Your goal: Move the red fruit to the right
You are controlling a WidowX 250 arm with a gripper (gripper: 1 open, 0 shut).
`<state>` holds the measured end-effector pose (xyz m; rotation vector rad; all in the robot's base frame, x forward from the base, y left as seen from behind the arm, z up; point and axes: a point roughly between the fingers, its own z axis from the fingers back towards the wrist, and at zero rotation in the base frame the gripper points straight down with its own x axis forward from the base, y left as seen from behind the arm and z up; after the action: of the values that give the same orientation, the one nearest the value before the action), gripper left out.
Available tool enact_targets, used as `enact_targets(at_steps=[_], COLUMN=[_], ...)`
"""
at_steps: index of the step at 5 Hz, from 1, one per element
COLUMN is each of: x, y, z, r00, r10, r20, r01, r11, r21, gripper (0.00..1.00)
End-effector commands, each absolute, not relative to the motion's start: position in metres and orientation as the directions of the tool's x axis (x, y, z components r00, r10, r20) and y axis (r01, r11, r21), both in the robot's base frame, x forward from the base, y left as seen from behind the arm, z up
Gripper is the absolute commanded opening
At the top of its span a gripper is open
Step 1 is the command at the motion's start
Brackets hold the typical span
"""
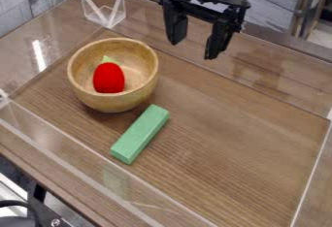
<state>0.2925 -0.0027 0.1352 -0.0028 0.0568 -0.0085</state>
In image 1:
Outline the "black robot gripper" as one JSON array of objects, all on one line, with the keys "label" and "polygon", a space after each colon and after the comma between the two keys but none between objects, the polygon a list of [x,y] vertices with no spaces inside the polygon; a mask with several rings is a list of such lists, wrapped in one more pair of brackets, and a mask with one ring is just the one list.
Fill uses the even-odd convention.
[{"label": "black robot gripper", "polygon": [[166,36],[177,45],[188,36],[188,15],[213,21],[212,35],[207,41],[205,58],[216,59],[228,49],[235,27],[243,25],[247,11],[251,9],[248,0],[160,0],[164,6]]}]

